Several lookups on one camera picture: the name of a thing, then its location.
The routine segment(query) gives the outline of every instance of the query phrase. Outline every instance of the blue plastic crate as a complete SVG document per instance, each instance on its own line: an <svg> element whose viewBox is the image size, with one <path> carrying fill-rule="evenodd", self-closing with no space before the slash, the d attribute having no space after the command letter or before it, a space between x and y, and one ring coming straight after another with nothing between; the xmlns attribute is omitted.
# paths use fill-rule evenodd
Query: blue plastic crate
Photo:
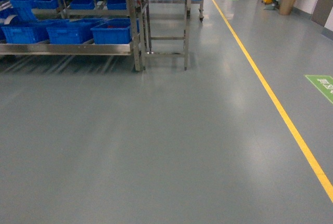
<svg viewBox="0 0 333 224"><path fill-rule="evenodd" d="M126 9L126 0L108 0L107 5L110 10L123 10Z"/></svg>
<svg viewBox="0 0 333 224"><path fill-rule="evenodd" d="M9 24L2 26L7 43L29 44L47 40L46 27L52 22L30 22L22 24Z"/></svg>
<svg viewBox="0 0 333 224"><path fill-rule="evenodd" d="M114 18L114 19L111 19L111 20L114 23L128 23L128 24L131 24L131 20L129 18ZM137 30L137 32L140 32L139 19L136 20L136 30Z"/></svg>
<svg viewBox="0 0 333 224"><path fill-rule="evenodd" d="M94 9L94 0L73 0L70 4L71 9Z"/></svg>
<svg viewBox="0 0 333 224"><path fill-rule="evenodd" d="M36 22L37 18L29 8L8 8L0 11L0 18L6 19L10 15L17 15L11 22Z"/></svg>
<svg viewBox="0 0 333 224"><path fill-rule="evenodd" d="M96 19L82 19L65 24L54 24L47 27L52 44L81 44L93 38L91 28L102 21Z"/></svg>
<svg viewBox="0 0 333 224"><path fill-rule="evenodd" d="M95 44L128 44L132 40L129 21L109 20L92 28Z"/></svg>
<svg viewBox="0 0 333 224"><path fill-rule="evenodd" d="M6 39L5 33L2 29L0 29L0 40L4 40Z"/></svg>
<svg viewBox="0 0 333 224"><path fill-rule="evenodd" d="M35 0L38 9L56 9L59 7L57 0Z"/></svg>
<svg viewBox="0 0 333 224"><path fill-rule="evenodd" d="M36 8L35 0L10 0L14 8Z"/></svg>

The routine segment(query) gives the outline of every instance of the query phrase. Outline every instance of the door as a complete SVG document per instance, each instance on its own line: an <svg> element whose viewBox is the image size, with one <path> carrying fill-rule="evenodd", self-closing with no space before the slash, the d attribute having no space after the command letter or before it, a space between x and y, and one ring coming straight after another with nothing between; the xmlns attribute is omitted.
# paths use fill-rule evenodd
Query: door
<svg viewBox="0 0 333 224"><path fill-rule="evenodd" d="M321 26L325 26L329 13L333 7L333 0L318 0L314 8L311 20Z"/></svg>

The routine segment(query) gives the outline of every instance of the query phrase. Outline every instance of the yellow floor line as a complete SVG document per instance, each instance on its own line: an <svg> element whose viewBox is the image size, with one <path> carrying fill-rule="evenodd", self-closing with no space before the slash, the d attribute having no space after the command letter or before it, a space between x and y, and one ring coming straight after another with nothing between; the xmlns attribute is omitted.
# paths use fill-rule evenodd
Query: yellow floor line
<svg viewBox="0 0 333 224"><path fill-rule="evenodd" d="M239 47L241 48L241 50L243 51L244 55L246 56L247 60L249 61L250 65L252 66L255 74L258 76L258 78L261 81L262 85L266 89L266 92L270 96L270 98L273 101L275 107L277 108L277 110L279 111L279 113L282 116L283 120L285 121L288 129L290 130L291 134L295 138L295 140L296 140L297 144L299 145L301 151L303 152L304 156L308 160L311 168L313 169L314 173L318 177L318 180L320 181L320 183L322 184L323 188L325 189L328 197L331 199L331 201L333 203L333 186L332 186L331 182L328 180L327 176L325 175L325 173L322 170L321 166L319 165L319 163L317 162L316 158L312 154L312 152L309 149L308 145L305 143L303 137L298 132L298 130L296 129L295 125L292 123L292 121L291 121L290 117L288 116L287 112L282 107L282 104L277 99L276 95L274 94L274 92L271 89L271 87L269 86L269 84L266 82L266 80L263 77L263 75L261 74L259 68L256 66L255 62L253 61L253 59L250 56L250 54L248 53L248 51L245 49L245 47L242 44L241 40L239 39L238 35L234 31L234 29L231 27L230 23L228 22L228 20L226 19L226 17L222 13L222 11L219 8L219 6L217 5L216 1L215 0L212 0L212 1L213 1L213 4L215 5L215 7L217 8L217 10L219 11L221 17L223 18L224 22L228 26L230 32L232 33L232 35L234 36L235 40L237 41Z"/></svg>

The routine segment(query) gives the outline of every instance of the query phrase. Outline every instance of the baseboard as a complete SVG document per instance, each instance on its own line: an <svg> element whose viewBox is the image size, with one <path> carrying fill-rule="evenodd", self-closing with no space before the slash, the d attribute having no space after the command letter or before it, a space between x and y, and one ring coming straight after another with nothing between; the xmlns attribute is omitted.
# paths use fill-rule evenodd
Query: baseboard
<svg viewBox="0 0 333 224"><path fill-rule="evenodd" d="M297 9L296 7L293 7L293 8L292 8L292 11L293 11L295 14L297 14L297 15L303 17L303 18L306 18L306 19L311 19L311 17L312 17L311 14L306 13L306 12L300 10L300 9Z"/></svg>
<svg viewBox="0 0 333 224"><path fill-rule="evenodd" d="M325 37L333 40L333 31L331 31L329 29L324 28L323 31L322 31L322 35L324 35Z"/></svg>

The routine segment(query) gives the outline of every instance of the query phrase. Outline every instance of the plant pot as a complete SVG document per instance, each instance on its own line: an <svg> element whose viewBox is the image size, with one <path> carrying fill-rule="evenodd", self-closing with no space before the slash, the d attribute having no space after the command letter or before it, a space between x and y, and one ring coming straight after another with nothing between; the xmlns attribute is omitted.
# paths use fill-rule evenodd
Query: plant pot
<svg viewBox="0 0 333 224"><path fill-rule="evenodd" d="M296 0L282 0L280 5L279 14L280 15L289 15L291 13L293 4Z"/></svg>

